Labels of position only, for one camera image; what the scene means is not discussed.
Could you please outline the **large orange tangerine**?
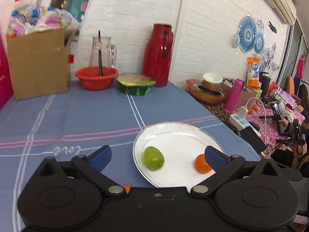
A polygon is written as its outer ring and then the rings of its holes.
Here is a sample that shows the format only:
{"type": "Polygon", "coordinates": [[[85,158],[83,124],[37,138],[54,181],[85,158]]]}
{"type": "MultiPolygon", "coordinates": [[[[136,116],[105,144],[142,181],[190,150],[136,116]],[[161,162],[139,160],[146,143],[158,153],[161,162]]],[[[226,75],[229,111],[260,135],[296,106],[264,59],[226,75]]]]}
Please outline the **large orange tangerine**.
{"type": "Polygon", "coordinates": [[[203,174],[206,174],[212,171],[212,168],[209,166],[209,164],[205,160],[204,154],[200,154],[195,158],[194,166],[198,172],[203,173],[203,174]]]}

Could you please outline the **small green jujube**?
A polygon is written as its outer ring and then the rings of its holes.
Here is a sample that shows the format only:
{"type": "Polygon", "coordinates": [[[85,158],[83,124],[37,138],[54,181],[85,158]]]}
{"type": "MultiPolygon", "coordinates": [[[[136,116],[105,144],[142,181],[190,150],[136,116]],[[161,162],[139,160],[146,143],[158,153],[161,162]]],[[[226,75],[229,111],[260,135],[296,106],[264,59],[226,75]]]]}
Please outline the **small green jujube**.
{"type": "Polygon", "coordinates": [[[157,171],[163,167],[165,158],[159,149],[150,146],[143,152],[143,162],[148,169],[157,171]]]}

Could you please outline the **white power strip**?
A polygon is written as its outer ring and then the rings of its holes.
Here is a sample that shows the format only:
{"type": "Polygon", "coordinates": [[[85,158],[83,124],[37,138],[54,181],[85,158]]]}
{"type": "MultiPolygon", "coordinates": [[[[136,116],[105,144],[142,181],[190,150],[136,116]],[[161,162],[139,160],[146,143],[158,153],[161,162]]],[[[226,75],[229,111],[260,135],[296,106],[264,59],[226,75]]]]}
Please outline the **white power strip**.
{"type": "Polygon", "coordinates": [[[245,119],[240,118],[237,114],[231,114],[229,121],[239,130],[243,130],[247,127],[250,127],[258,137],[261,137],[261,134],[245,119]]]}

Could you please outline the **white round plate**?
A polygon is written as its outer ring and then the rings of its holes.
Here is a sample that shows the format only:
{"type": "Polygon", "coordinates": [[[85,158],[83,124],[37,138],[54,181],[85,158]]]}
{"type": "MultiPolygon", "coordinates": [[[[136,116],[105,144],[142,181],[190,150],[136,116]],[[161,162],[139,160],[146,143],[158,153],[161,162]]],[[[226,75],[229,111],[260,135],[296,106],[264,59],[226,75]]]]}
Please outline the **white round plate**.
{"type": "Polygon", "coordinates": [[[138,171],[156,188],[185,186],[189,191],[215,173],[214,170],[201,173],[194,166],[196,157],[203,154],[207,146],[224,152],[211,135],[197,127],[162,122],[145,128],[137,135],[132,155],[138,171]],[[143,153],[148,147],[155,147],[163,154],[165,162],[161,169],[153,171],[144,164],[143,153]]]}

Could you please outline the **blue striped tablecloth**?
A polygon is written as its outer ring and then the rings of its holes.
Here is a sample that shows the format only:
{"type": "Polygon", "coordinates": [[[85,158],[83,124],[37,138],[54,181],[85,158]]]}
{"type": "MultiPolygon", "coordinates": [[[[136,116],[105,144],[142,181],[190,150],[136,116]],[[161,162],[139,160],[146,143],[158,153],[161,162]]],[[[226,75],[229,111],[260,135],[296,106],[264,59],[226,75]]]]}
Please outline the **blue striped tablecloth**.
{"type": "Polygon", "coordinates": [[[181,88],[154,87],[128,96],[116,85],[88,91],[74,83],[68,93],[17,101],[1,108],[1,231],[20,231],[16,202],[41,161],[69,161],[108,145],[112,161],[104,174],[122,185],[149,187],[134,165],[132,144],[146,126],[183,122],[213,136],[227,154],[259,160],[253,148],[181,88]]]}

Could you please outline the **orange glass bowl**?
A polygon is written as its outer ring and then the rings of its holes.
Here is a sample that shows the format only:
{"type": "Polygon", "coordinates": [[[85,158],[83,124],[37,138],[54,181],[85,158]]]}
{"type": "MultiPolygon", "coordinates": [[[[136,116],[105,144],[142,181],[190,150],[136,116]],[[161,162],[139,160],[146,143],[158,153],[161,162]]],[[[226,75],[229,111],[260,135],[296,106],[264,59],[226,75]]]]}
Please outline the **orange glass bowl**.
{"type": "Polygon", "coordinates": [[[188,93],[203,104],[219,104],[224,102],[228,97],[228,94],[223,92],[222,89],[219,91],[212,91],[196,79],[186,80],[186,86],[188,88],[188,93]]]}

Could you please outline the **white cup in bowl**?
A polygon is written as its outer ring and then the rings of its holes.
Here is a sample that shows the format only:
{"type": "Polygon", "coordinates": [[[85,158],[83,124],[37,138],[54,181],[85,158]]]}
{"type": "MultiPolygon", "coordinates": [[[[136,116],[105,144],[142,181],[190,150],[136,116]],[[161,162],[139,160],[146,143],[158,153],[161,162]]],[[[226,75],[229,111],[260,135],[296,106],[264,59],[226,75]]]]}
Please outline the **white cup in bowl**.
{"type": "Polygon", "coordinates": [[[203,74],[203,81],[212,85],[220,85],[223,81],[223,78],[217,73],[209,72],[203,74]]]}

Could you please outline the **red plastic basket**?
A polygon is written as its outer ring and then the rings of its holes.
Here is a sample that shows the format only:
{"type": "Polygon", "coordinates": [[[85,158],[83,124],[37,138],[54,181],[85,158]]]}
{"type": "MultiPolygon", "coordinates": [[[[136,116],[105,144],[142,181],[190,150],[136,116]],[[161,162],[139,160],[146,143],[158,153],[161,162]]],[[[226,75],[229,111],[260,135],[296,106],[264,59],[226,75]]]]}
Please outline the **red plastic basket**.
{"type": "Polygon", "coordinates": [[[103,76],[99,76],[98,67],[84,67],[75,72],[81,86],[90,91],[105,90],[111,87],[114,78],[119,75],[116,68],[103,67],[103,76]]]}

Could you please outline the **green instant noodle bowl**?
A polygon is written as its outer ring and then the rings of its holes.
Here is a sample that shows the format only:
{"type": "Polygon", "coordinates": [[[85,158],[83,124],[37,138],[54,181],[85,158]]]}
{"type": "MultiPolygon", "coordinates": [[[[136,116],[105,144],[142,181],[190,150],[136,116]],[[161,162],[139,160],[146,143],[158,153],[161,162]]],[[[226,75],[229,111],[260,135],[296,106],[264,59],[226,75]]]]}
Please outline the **green instant noodle bowl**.
{"type": "Polygon", "coordinates": [[[143,74],[121,74],[115,80],[121,93],[134,96],[148,94],[155,85],[155,80],[143,74]]]}

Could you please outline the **black straw in pitcher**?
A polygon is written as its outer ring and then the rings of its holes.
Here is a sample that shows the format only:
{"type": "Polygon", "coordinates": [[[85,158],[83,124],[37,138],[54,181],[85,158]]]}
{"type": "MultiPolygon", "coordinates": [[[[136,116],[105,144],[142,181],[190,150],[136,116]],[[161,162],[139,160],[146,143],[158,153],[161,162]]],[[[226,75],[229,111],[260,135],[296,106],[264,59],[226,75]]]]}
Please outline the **black straw in pitcher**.
{"type": "Polygon", "coordinates": [[[98,67],[99,67],[99,76],[103,76],[103,69],[102,69],[102,42],[101,42],[101,31],[98,30],[98,43],[99,43],[99,50],[98,50],[98,67]]]}

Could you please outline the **pink tote bag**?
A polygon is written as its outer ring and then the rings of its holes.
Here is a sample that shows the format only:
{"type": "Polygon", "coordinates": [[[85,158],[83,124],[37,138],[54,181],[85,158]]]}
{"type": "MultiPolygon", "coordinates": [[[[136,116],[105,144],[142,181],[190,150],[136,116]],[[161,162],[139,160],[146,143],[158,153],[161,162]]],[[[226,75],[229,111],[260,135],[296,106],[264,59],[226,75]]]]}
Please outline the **pink tote bag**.
{"type": "Polygon", "coordinates": [[[0,108],[2,108],[14,94],[10,79],[8,60],[2,39],[0,40],[0,60],[0,108]]]}

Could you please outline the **glass pitcher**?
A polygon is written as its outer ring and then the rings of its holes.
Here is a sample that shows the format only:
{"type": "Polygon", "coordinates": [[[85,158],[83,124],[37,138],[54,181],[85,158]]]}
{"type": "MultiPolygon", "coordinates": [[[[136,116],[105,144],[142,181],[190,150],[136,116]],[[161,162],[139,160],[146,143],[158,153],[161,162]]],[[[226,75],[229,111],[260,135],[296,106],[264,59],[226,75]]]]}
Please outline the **glass pitcher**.
{"type": "Polygon", "coordinates": [[[114,68],[116,66],[117,48],[111,43],[112,38],[108,36],[92,37],[92,51],[89,67],[98,67],[101,60],[102,67],[114,68]]]}

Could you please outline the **cardboard box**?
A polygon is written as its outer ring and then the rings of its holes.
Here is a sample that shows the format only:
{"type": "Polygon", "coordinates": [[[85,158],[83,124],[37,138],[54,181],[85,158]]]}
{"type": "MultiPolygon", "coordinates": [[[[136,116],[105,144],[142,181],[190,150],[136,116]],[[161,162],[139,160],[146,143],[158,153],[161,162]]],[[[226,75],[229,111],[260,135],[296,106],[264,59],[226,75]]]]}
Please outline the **cardboard box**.
{"type": "Polygon", "coordinates": [[[77,30],[53,29],[7,39],[7,59],[16,100],[66,93],[70,44],[77,30]]]}

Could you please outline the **red thermos jug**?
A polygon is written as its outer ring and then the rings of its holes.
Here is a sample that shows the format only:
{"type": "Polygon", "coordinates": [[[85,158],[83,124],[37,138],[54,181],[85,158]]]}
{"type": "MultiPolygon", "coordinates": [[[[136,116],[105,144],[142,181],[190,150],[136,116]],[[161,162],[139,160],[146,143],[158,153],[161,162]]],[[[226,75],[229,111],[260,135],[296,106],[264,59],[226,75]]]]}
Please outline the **red thermos jug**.
{"type": "Polygon", "coordinates": [[[155,80],[156,87],[168,84],[174,33],[170,24],[154,24],[146,44],[142,74],[155,80]]]}

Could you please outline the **floral cloth in box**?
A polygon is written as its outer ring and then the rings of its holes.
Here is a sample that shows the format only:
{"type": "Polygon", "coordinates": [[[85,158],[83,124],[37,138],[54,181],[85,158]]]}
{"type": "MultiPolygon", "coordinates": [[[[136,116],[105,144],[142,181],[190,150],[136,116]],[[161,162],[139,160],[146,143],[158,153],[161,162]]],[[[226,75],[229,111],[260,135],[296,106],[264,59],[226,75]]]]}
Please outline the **floral cloth in box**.
{"type": "Polygon", "coordinates": [[[56,7],[28,6],[25,9],[13,10],[9,18],[6,38],[23,36],[32,32],[63,29],[71,32],[80,23],[71,13],[56,7]]]}

